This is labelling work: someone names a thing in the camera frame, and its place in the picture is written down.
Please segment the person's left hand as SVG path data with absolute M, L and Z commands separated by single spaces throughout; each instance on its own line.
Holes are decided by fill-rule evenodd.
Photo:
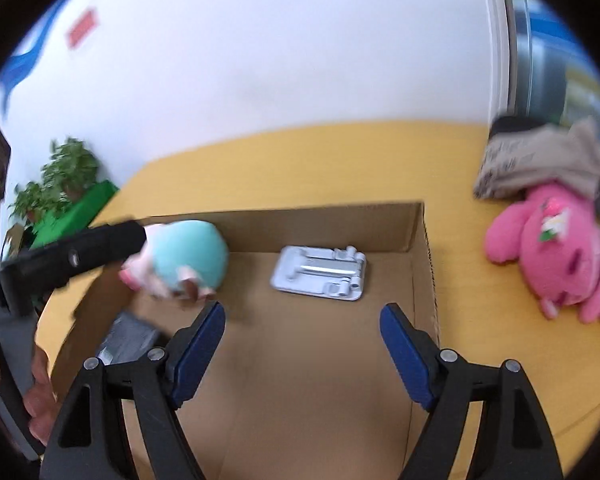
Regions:
M 48 356 L 36 344 L 32 356 L 31 374 L 33 385 L 22 396 L 22 400 L 24 407 L 31 417 L 29 422 L 30 433 L 42 445 L 47 445 L 59 412 L 59 404 L 54 395 L 47 367 Z

